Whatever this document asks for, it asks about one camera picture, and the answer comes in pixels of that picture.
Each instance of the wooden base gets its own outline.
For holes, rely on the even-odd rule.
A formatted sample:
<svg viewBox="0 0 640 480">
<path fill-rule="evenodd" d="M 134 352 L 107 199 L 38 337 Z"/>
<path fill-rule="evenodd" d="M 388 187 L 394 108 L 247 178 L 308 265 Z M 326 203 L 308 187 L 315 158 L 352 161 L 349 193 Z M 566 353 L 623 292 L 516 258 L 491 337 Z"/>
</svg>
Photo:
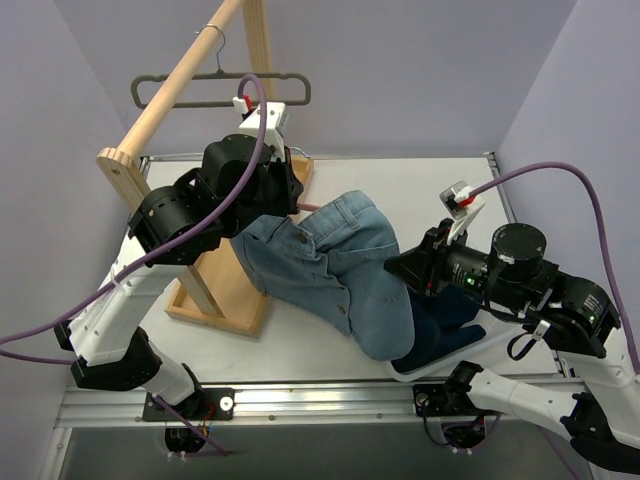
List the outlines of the wooden base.
<svg viewBox="0 0 640 480">
<path fill-rule="evenodd" d="M 292 161 L 296 177 L 305 186 L 306 193 L 313 175 L 313 160 L 296 156 Z M 304 200 L 305 193 L 300 196 L 300 201 Z M 229 240 L 223 239 L 220 248 L 201 255 L 194 266 L 224 316 L 200 311 L 182 285 L 176 287 L 169 300 L 165 310 L 167 314 L 176 320 L 257 337 L 268 297 L 253 288 Z"/>
</svg>

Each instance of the gray hanger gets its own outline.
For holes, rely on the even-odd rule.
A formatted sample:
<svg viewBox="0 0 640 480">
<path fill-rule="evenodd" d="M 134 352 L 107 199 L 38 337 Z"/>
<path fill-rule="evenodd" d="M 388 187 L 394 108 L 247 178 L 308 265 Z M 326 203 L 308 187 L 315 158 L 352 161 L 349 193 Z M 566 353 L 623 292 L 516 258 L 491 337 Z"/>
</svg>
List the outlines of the gray hanger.
<svg viewBox="0 0 640 480">
<path fill-rule="evenodd" d="M 193 76 L 192 80 L 218 80 L 218 79 L 240 79 L 247 73 L 253 73 L 258 78 L 275 78 L 278 80 L 295 79 L 300 80 L 304 85 L 304 99 L 301 100 L 270 100 L 273 102 L 283 102 L 288 106 L 301 106 L 308 105 L 311 102 L 311 82 L 309 79 L 300 73 L 255 73 L 255 72 L 232 72 L 227 73 L 222 69 L 219 69 L 215 73 L 198 73 Z M 131 82 L 131 96 L 133 97 L 133 103 L 140 109 L 146 108 L 148 103 L 142 103 L 140 95 L 138 94 L 138 86 L 143 82 L 164 82 L 169 75 L 140 75 Z M 220 108 L 220 107 L 233 107 L 233 102 L 220 101 L 220 102 L 177 102 L 173 105 L 173 108 Z"/>
</svg>

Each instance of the white platform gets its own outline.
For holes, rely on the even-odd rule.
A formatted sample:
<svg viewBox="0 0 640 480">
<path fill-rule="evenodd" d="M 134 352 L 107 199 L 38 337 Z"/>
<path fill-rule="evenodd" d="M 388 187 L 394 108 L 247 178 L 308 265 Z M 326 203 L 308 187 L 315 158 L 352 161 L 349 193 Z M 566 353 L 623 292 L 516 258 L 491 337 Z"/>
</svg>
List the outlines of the white platform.
<svg viewBox="0 0 640 480">
<path fill-rule="evenodd" d="M 153 163 L 152 188 L 172 183 L 195 162 Z M 447 215 L 438 194 L 459 180 L 481 185 L 493 177 L 485 158 L 318 160 L 307 202 L 323 204 L 354 189 L 364 191 L 389 218 L 401 251 L 416 246 L 425 231 Z M 487 206 L 472 225 L 469 244 L 488 251 L 494 230 L 507 223 L 498 192 L 485 194 Z M 323 320 L 272 299 L 257 340 L 170 319 L 164 307 L 171 285 L 155 303 L 142 327 L 153 342 L 178 362 L 187 363 L 202 382 L 314 382 L 391 378 L 385 364 L 368 359 L 355 342 Z M 522 330 L 482 312 L 477 320 L 495 335 Z M 555 363 L 544 344 L 521 362 L 507 357 L 506 341 L 465 354 L 499 374 L 553 374 Z M 453 365 L 439 366 L 430 376 L 446 376 Z"/>
</svg>

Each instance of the wire hook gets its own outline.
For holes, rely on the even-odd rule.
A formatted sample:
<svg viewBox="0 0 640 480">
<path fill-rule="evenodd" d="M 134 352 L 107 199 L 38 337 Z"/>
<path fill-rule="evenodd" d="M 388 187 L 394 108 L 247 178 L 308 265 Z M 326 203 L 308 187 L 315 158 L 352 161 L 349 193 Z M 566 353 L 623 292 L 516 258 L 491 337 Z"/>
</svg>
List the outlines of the wire hook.
<svg viewBox="0 0 640 480">
<path fill-rule="evenodd" d="M 220 32 L 220 35 L 222 35 L 222 45 L 220 45 L 220 48 L 218 49 L 218 51 L 216 52 L 216 63 L 218 64 L 218 71 L 222 71 L 222 67 L 220 66 L 220 52 L 222 52 L 222 49 L 224 48 L 224 46 L 227 44 L 227 37 L 225 36 L 224 32 L 222 31 L 221 28 L 218 28 L 217 25 L 214 25 L 213 23 L 207 23 L 206 25 L 202 26 L 201 30 L 196 30 L 195 33 L 196 35 L 199 35 L 205 28 L 207 27 L 211 27 L 211 28 L 215 28 L 216 30 L 218 30 L 218 32 Z"/>
</svg>

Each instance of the blue jeans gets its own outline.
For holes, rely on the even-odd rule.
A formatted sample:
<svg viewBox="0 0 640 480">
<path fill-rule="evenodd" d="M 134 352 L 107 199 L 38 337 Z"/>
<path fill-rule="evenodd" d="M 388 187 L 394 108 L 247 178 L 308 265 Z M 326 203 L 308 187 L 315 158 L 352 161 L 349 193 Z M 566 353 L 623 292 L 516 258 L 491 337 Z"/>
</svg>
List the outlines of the blue jeans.
<svg viewBox="0 0 640 480">
<path fill-rule="evenodd" d="M 251 283 L 352 335 L 374 360 L 414 343 L 409 295 L 384 270 L 400 253 L 387 218 L 360 191 L 345 193 L 299 224 L 263 215 L 231 239 Z"/>
</svg>

